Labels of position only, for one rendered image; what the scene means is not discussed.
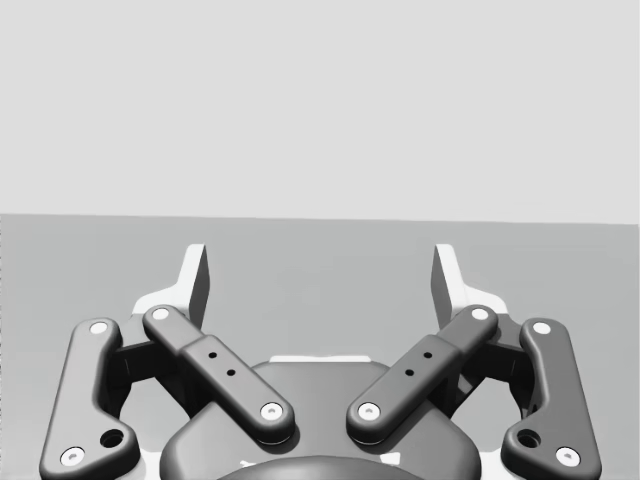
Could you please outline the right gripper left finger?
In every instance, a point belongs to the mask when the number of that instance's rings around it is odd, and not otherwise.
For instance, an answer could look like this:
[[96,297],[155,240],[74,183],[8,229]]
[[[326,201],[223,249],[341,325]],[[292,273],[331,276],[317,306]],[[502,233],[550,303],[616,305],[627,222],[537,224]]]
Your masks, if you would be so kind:
[[293,406],[219,338],[202,332],[210,274],[203,244],[187,247],[176,282],[135,303],[124,325],[109,318],[73,329],[42,449],[42,480],[118,480],[142,453],[121,410],[131,387],[156,378],[193,415],[220,406],[250,439],[288,441]]

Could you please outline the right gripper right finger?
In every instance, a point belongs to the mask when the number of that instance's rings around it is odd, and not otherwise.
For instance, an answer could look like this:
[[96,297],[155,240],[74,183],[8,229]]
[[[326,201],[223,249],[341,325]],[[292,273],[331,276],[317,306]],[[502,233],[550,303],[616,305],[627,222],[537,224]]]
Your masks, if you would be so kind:
[[500,461],[523,480],[600,480],[602,461],[570,334],[560,322],[510,316],[497,295],[463,279],[454,248],[434,248],[431,293],[439,330],[419,340],[349,405],[352,440],[387,440],[425,401],[452,415],[490,378],[508,384],[520,420]]

